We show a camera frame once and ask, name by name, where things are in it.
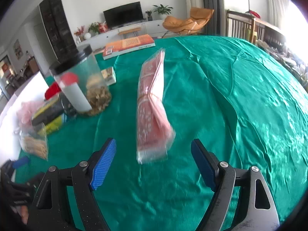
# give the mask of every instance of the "plastic jar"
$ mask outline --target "plastic jar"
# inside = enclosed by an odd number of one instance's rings
[[[55,62],[50,72],[79,113],[96,115],[109,105],[111,94],[90,45],[77,47],[65,61]]]

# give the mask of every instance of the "small white box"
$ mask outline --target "small white box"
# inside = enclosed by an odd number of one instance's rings
[[[116,74],[113,67],[109,67],[102,70],[102,75],[108,86],[116,83]]]

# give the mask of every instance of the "orange book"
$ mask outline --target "orange book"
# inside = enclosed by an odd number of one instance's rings
[[[103,58],[104,60],[107,60],[118,55],[154,46],[155,42],[149,35],[127,38],[106,44],[105,50],[103,52]]]

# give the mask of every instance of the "wooden post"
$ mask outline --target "wooden post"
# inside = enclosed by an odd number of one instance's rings
[[[253,19],[251,19],[251,30],[250,30],[250,35],[249,35],[249,42],[250,43],[252,43],[253,38],[254,38],[254,28],[255,28],[255,26],[256,26],[256,22],[253,18]]]

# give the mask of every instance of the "wooden railing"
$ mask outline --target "wooden railing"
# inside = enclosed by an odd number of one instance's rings
[[[274,25],[251,15],[227,10],[226,35],[245,39],[251,43],[256,40],[285,43],[283,32]]]

